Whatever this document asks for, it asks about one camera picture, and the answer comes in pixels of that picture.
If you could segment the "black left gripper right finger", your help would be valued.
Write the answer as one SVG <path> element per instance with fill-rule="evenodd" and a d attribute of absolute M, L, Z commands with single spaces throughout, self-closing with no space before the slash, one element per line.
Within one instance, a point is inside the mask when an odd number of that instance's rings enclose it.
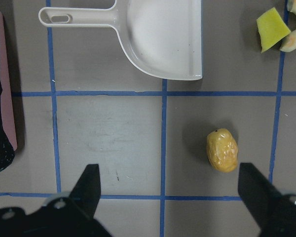
<path fill-rule="evenodd" d="M 266 227 L 282 197 L 269 180 L 249 162 L 240 163 L 238 194 L 260 229 Z"/>

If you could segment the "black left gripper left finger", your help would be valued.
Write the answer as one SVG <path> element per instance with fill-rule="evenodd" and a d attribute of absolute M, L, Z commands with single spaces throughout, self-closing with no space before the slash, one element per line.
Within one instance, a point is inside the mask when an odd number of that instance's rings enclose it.
<path fill-rule="evenodd" d="M 88 164 L 69 198 L 88 217 L 93 219 L 100 200 L 100 171 L 98 164 Z"/>

